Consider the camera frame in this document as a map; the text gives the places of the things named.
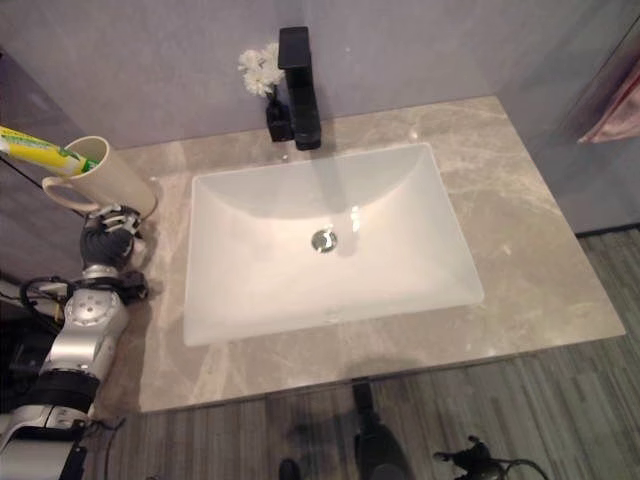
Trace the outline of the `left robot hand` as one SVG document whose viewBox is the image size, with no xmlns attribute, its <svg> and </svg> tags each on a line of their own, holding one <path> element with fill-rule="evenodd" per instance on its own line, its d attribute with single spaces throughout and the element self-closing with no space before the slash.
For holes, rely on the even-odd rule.
<svg viewBox="0 0 640 480">
<path fill-rule="evenodd" d="M 144 274 L 128 268 L 140 224 L 140 213 L 120 204 L 85 216 L 79 241 L 83 267 L 78 288 L 115 292 L 125 305 L 147 298 Z"/>
</svg>

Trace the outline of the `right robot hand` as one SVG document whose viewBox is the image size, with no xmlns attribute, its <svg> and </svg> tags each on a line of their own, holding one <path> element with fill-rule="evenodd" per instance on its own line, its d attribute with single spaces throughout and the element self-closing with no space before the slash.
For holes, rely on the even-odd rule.
<svg viewBox="0 0 640 480">
<path fill-rule="evenodd" d="M 491 456 L 488 446 L 479 437 L 468 437 L 471 447 L 457 452 L 438 451 L 433 454 L 435 460 L 452 462 L 462 469 L 460 479 L 505 479 L 506 469 Z"/>
</svg>

